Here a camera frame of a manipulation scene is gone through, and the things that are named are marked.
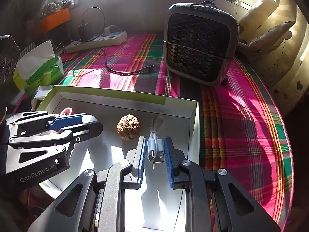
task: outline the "open box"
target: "open box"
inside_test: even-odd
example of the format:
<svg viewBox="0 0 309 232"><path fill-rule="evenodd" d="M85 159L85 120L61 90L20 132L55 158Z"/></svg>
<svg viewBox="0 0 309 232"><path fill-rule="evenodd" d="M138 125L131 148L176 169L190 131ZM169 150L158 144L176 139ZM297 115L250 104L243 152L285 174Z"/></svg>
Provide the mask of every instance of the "open box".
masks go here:
<svg viewBox="0 0 309 232"><path fill-rule="evenodd" d="M103 132L98 137L77 143L71 153L70 168L40 183L53 198L84 170L108 169L137 147L138 138L123 141L117 134L117 123L127 114L139 119L140 136L146 138L153 117L161 114L164 124L158 131L159 138L171 136L174 147L182 150L187 159L199 161L197 101L133 91L54 86L37 110L59 114L66 107L71 107L74 113L95 116L103 124ZM165 163L145 161L141 188L125 192L125 230L185 231L185 193L170 188Z"/></svg>

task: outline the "plaid tablecloth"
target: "plaid tablecloth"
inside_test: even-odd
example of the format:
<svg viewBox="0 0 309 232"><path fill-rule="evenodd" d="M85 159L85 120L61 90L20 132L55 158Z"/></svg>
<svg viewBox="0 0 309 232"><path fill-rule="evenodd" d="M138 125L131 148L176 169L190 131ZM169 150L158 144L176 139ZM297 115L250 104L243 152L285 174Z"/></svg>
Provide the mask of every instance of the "plaid tablecloth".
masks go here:
<svg viewBox="0 0 309 232"><path fill-rule="evenodd" d="M97 49L65 63L60 84L198 100L200 166L226 168L283 229L292 204L293 160L282 117L265 85L237 58L228 71L226 86L210 88L179 77L163 63L162 39L156 34L132 34L123 44L105 49L112 69L135 71L153 65L149 74L112 74ZM65 62L78 55L61 58Z"/></svg>

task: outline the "striped tablecloth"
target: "striped tablecloth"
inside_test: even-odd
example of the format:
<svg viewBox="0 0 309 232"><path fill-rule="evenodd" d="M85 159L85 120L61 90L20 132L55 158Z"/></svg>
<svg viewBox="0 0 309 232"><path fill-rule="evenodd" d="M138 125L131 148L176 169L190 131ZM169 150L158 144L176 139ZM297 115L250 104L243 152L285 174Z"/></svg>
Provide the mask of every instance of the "striped tablecloth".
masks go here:
<svg viewBox="0 0 309 232"><path fill-rule="evenodd" d="M149 74L120 76L104 67L101 50L90 50L64 64L61 85L113 88L198 100L200 161L205 169L226 168L283 230L294 188L292 152L282 117L254 71L235 58L226 86L206 87L169 72L163 62L162 36L131 34L107 47L112 69ZM63 54L63 62L78 56Z"/></svg>

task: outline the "metal screw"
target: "metal screw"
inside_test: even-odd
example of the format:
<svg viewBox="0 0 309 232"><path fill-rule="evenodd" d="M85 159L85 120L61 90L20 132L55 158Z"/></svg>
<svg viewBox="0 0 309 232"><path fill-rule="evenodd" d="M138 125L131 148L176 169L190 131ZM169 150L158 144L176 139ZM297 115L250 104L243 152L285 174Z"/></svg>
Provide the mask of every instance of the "metal screw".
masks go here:
<svg viewBox="0 0 309 232"><path fill-rule="evenodd" d="M120 162L120 165L122 167L127 167L128 165L130 165L130 162L128 160L123 160L123 161Z"/></svg>
<svg viewBox="0 0 309 232"><path fill-rule="evenodd" d="M188 159L184 159L181 163L182 163L182 165L184 165L184 166L189 166L189 165L191 165L191 161L189 161Z"/></svg>
<svg viewBox="0 0 309 232"><path fill-rule="evenodd" d="M87 170L85 170L85 171L84 171L84 175L85 175L85 176L91 176L91 175L93 175L93 170L92 170L92 169L87 169Z"/></svg>
<svg viewBox="0 0 309 232"><path fill-rule="evenodd" d="M65 149L64 146L61 146L61 147L57 147L57 148L56 148L56 150L57 150L58 152L61 152L61 151L63 151L64 149Z"/></svg>
<svg viewBox="0 0 309 232"><path fill-rule="evenodd" d="M219 173L220 175L226 175L228 172L227 172L224 168L220 168L220 169L218 170L218 173Z"/></svg>

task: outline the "orange box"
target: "orange box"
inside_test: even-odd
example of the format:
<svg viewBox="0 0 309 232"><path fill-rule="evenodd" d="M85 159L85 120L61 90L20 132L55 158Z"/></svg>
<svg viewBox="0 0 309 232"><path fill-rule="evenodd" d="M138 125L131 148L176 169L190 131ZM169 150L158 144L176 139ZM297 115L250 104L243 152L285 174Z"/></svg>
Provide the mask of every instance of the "orange box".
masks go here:
<svg viewBox="0 0 309 232"><path fill-rule="evenodd" d="M41 19L32 29L30 29L29 34L33 39L38 39L50 30L69 20L71 20L69 9L62 9Z"/></svg>

